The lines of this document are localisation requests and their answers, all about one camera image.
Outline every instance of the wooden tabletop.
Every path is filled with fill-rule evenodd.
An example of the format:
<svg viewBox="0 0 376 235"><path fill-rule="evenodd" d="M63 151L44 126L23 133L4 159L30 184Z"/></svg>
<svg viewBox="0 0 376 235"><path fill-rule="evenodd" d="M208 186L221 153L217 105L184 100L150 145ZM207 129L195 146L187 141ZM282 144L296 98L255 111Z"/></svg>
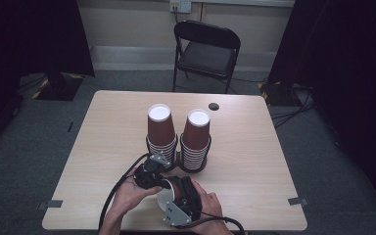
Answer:
<svg viewBox="0 0 376 235"><path fill-rule="evenodd" d="M210 103L219 104L219 110L209 110ZM298 195L260 96L125 91L94 95L52 198L63 204L47 210L45 229L98 228L110 191L148 152L147 114L154 104L171 108L178 136L191 110L208 110L211 116L206 168L196 174L176 168L166 175L195 178L208 193L216 193L224 216L240 221L247 231L306 229L302 206L288 202ZM150 196L124 217L122 230L174 230L163 222L164 215L156 196Z"/></svg>

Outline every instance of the white wall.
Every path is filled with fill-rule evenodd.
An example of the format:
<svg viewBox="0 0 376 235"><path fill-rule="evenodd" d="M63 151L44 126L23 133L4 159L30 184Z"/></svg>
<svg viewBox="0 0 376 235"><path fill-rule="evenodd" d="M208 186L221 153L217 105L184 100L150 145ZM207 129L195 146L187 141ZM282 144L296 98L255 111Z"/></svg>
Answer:
<svg viewBox="0 0 376 235"><path fill-rule="evenodd" d="M175 20L168 11L167 1L77 2L91 46L175 46ZM238 33L243 52L276 52L292 10L290 7L192 3L192 13L179 14L179 19L197 21L202 8L204 22L226 26Z"/></svg>

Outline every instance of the black cable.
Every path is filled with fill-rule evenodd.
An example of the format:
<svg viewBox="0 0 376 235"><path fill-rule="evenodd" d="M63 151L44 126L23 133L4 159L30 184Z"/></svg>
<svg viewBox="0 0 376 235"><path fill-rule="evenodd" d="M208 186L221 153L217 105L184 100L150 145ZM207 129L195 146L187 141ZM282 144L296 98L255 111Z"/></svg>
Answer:
<svg viewBox="0 0 376 235"><path fill-rule="evenodd" d="M178 7L172 7L172 10L173 10L173 15L175 16L175 21L178 24L179 23L179 20L178 20Z"/></svg>
<svg viewBox="0 0 376 235"><path fill-rule="evenodd" d="M205 222L209 222L209 221L214 221L214 220L224 220L226 223L227 222L231 222L231 223L234 223L240 230L240 234L245 234L245 231L244 231L244 228L243 228L243 225L241 225L241 223L237 220L235 220L234 218L230 218L230 217L221 217L221 216L216 216L216 215L212 215L212 214L209 214L209 213L205 213L205 212L201 212L203 214L206 214L208 215L209 217L208 218L204 218L204 219L201 219L201 220L197 220L197 221L194 221L194 222L191 222L189 224L186 224L186 225L179 225L179 226L174 226L175 228L178 228L178 229L186 229L186 228L193 228L195 226L198 226L200 224L203 224Z"/></svg>
<svg viewBox="0 0 376 235"><path fill-rule="evenodd" d="M310 96L311 95L311 92L313 91L313 89L311 88L311 87L305 87L305 86L300 86L300 87L294 87L293 88L293 91L294 90L297 90L297 89L302 89L302 90L306 90L307 92L309 92L308 94L307 94L307 96ZM310 110L310 109L312 109L314 107L314 103L312 102L311 104L310 104L310 106L307 106L306 108L304 108L303 110L302 110L302 112L304 112L304 111L307 111L307 110ZM285 117L285 116L288 116L288 115L291 115L291 114L293 114L293 113L295 113L296 111L291 111L291 112L288 112L288 113L281 113L281 114L271 114L271 116L273 117L273 116L279 116L279 117L273 117L272 119L277 119L277 118L283 118L283 117Z"/></svg>
<svg viewBox="0 0 376 235"><path fill-rule="evenodd" d="M203 10L205 9L205 6L204 6L204 3L201 3L201 12L200 12L200 22L202 22L203 21Z"/></svg>
<svg viewBox="0 0 376 235"><path fill-rule="evenodd" d="M272 119L277 119L277 118L284 118L282 120L279 120L275 125L274 125L274 128L278 128L279 126L283 125L284 123L286 123L288 120L290 120L291 118L295 117L296 115L302 113L302 112L305 112L305 111L308 111L310 109L312 109L314 107L314 105L310 105L310 106L306 106L306 103L311 95L311 90L309 90L309 92L307 93L307 96L305 98L305 101L304 103L302 104L302 106L297 110L297 111L294 111L294 112L291 112L291 113L288 113L286 115L283 115L283 116L279 116L279 117L273 117Z"/></svg>
<svg viewBox="0 0 376 235"><path fill-rule="evenodd" d="M130 169L127 170L127 172L121 177L121 179L116 183L115 187L113 187L112 191L110 192L107 200L106 200L106 203L105 205L103 206L103 209L102 209L102 212L100 214L100 220L99 220L99 231L100 229L102 228L102 225L103 225L103 221L105 220L105 215L106 215L106 212L108 210L108 207L109 207L109 204L110 204L110 201L112 200L113 196L115 195L115 192L116 190L121 186L121 184L123 184L124 180L126 180L126 178L128 178L129 176L127 176L127 174L129 174L137 164L139 164L139 162L145 158L145 157L148 157L149 156L149 153L147 154L144 154L142 155L141 157L139 157L138 160L136 160L136 162L130 167Z"/></svg>

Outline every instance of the hand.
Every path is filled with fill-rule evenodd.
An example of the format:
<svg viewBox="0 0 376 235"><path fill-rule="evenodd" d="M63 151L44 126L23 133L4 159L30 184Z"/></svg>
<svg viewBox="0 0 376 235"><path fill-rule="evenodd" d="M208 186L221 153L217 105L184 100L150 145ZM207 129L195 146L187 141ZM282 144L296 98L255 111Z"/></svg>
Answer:
<svg viewBox="0 0 376 235"><path fill-rule="evenodd" d="M139 187L132 175L136 168L134 168L120 187L116 190L112 207L106 213L103 226L100 229L99 235L117 235L120 232L121 221L123 216L130 210L136 208L140 202L150 196L157 194L162 190L161 187L153 187L150 189L143 189Z"/></svg>
<svg viewBox="0 0 376 235"><path fill-rule="evenodd" d="M117 189L111 210L126 214L136 208L144 198L157 194L162 190L162 187L159 186L150 189L139 187L132 176L135 170L136 168L129 172L126 180Z"/></svg>
<svg viewBox="0 0 376 235"><path fill-rule="evenodd" d="M215 216L222 217L222 208L221 203L218 200L218 197L215 193L207 194L206 190L204 190L201 185L194 179L191 179L192 184L194 185L195 189L197 190L198 194L201 198L201 204L203 205L202 212L212 214ZM206 214L201 214L200 220L209 217ZM190 229L191 231L198 233L200 235L212 235L212 234L232 234L230 230L228 230L227 226L223 220L212 220L200 225L197 225Z"/></svg>

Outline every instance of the electrical outlet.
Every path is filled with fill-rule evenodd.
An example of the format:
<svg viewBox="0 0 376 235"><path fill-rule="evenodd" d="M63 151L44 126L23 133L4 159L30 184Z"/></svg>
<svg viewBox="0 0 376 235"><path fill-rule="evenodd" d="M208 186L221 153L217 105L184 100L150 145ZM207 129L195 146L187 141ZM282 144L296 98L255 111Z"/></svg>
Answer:
<svg viewBox="0 0 376 235"><path fill-rule="evenodd" d="M170 0L169 11L174 12L175 9L178 13L191 13L191 2Z"/></svg>
<svg viewBox="0 0 376 235"><path fill-rule="evenodd" d="M169 11L174 12L175 9L177 12L180 12L179 9L181 8L181 1L174 1L170 0L169 1Z"/></svg>

